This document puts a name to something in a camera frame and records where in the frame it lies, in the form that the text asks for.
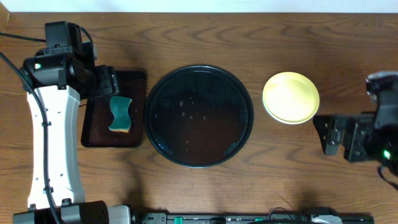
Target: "green light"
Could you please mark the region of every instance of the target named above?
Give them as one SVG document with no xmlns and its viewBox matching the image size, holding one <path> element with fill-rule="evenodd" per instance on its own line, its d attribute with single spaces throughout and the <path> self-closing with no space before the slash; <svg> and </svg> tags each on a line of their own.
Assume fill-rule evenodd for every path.
<svg viewBox="0 0 398 224">
<path fill-rule="evenodd" d="M 391 153 L 387 150 L 384 150 L 383 155 L 386 159 L 390 159 L 391 158 Z"/>
</svg>

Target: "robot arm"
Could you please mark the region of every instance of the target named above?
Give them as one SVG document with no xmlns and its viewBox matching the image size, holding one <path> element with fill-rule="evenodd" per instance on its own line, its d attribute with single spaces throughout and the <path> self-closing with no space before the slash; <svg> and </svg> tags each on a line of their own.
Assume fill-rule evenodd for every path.
<svg viewBox="0 0 398 224">
<path fill-rule="evenodd" d="M 334 155 L 342 144 L 347 161 L 377 160 L 398 176 L 398 72 L 368 76 L 366 89 L 376 112 L 314 116 L 323 153 Z"/>
<path fill-rule="evenodd" d="M 77 159 L 76 120 L 80 104 L 79 93 L 71 88 L 59 90 L 57 86 L 35 89 L 46 108 L 49 126 L 49 177 L 52 196 L 56 206 L 62 201 L 85 202 L 85 192 L 81 184 Z M 46 194 L 43 194 L 43 127 L 39 107 L 31 94 L 28 94 L 34 130 L 34 170 L 28 207 L 43 209 L 49 207 Z"/>
<path fill-rule="evenodd" d="M 25 59 L 21 69 L 26 85 L 35 91 L 45 108 L 48 183 L 53 202 L 45 192 L 43 119 L 30 91 L 27 100 L 34 128 L 34 172 L 29 212 L 14 214 L 14 223 L 53 223 L 52 205 L 57 207 L 56 213 L 63 223 L 131 223 L 127 206 L 107 207 L 103 201 L 85 202 L 77 159 L 76 122 L 80 100 L 115 95 L 119 89 L 112 67 L 95 66 L 94 45 L 91 41 L 82 43 L 80 30 L 76 24 L 67 22 L 46 24 L 47 48 Z"/>
</svg>

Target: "green sponge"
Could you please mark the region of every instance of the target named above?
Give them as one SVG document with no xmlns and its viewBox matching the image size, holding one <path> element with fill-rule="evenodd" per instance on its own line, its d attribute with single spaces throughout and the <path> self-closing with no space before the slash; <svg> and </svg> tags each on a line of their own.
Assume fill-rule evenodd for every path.
<svg viewBox="0 0 398 224">
<path fill-rule="evenodd" d="M 114 132 L 128 133 L 131 127 L 131 119 L 129 116 L 129 105 L 132 99 L 123 96 L 112 96 L 110 107 L 114 116 L 109 130 Z"/>
</svg>

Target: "white wall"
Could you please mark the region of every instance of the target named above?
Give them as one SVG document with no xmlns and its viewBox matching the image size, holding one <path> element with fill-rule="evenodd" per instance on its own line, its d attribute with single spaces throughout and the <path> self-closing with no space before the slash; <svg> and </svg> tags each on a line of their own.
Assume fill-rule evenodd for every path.
<svg viewBox="0 0 398 224">
<path fill-rule="evenodd" d="M 398 0 L 0 0 L 10 12 L 398 12 Z"/>
</svg>

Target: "wooden table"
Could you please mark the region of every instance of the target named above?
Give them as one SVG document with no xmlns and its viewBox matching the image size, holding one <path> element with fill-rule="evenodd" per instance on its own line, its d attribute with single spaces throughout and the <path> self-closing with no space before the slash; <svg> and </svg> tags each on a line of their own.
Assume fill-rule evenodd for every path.
<svg viewBox="0 0 398 224">
<path fill-rule="evenodd" d="M 133 14 L 12 13 L 6 32 L 44 38 L 44 24 L 66 20 L 91 34 L 97 64 L 147 70 L 147 91 L 176 68 L 206 63 L 235 74 L 254 105 L 246 145 L 229 161 L 189 169 L 163 158 L 144 135 L 136 149 L 78 145 L 87 201 L 130 203 L 140 212 L 267 213 L 274 207 L 333 207 L 398 220 L 398 193 L 377 162 L 349 164 L 343 151 L 322 153 L 311 122 L 272 119 L 261 94 L 282 71 L 305 74 L 320 92 L 319 114 L 373 110 L 365 78 L 398 69 L 398 16 L 393 14 Z M 18 67 L 44 44 L 3 38 Z M 0 220 L 27 210 L 32 180 L 32 121 L 21 81 L 0 62 Z M 79 109 L 78 137 L 85 108 Z M 388 178 L 398 179 L 386 172 Z"/>
</svg>

